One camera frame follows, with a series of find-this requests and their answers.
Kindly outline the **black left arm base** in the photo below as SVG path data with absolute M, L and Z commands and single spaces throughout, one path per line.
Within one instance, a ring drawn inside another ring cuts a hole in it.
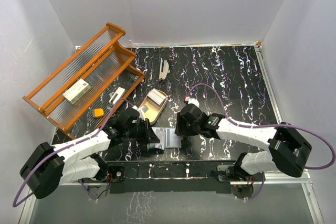
M 100 194 L 96 195 L 90 191 L 90 189 L 95 189 L 95 186 L 89 187 L 84 184 L 83 179 L 78 180 L 81 186 L 85 189 L 86 193 L 90 197 L 90 199 L 94 200 L 97 203 L 101 197 L 107 196 L 111 193 L 111 188 L 113 183 L 122 183 L 125 179 L 125 170 L 122 166 L 109 166 L 106 169 L 106 175 L 103 176 L 103 179 L 98 180 L 98 182 L 106 182 L 105 190 L 101 191 Z

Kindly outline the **black right arm base motor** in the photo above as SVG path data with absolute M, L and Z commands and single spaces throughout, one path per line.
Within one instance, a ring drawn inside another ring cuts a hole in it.
M 245 189 L 254 190 L 255 175 L 246 173 L 237 165 L 219 165 L 215 170 L 210 172 L 210 177 L 215 178 L 219 182 L 246 182 L 243 185 L 233 186 L 239 193 L 242 193 Z

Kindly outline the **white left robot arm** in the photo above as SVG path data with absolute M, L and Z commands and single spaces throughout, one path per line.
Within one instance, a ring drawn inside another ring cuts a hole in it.
M 119 145 L 124 138 L 133 138 L 143 145 L 160 143 L 149 119 L 128 108 L 83 137 L 57 145 L 39 144 L 19 174 L 38 199 L 75 180 L 104 181 L 109 173 L 108 164 L 98 154 Z

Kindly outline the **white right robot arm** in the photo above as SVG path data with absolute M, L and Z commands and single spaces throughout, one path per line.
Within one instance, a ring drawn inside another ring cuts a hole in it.
M 222 114 L 206 115 L 192 103 L 177 113 L 175 134 L 232 140 L 260 148 L 257 153 L 241 153 L 235 164 L 223 172 L 226 177 L 240 180 L 277 170 L 298 178 L 312 151 L 311 144 L 292 125 L 267 127 L 228 119 Z

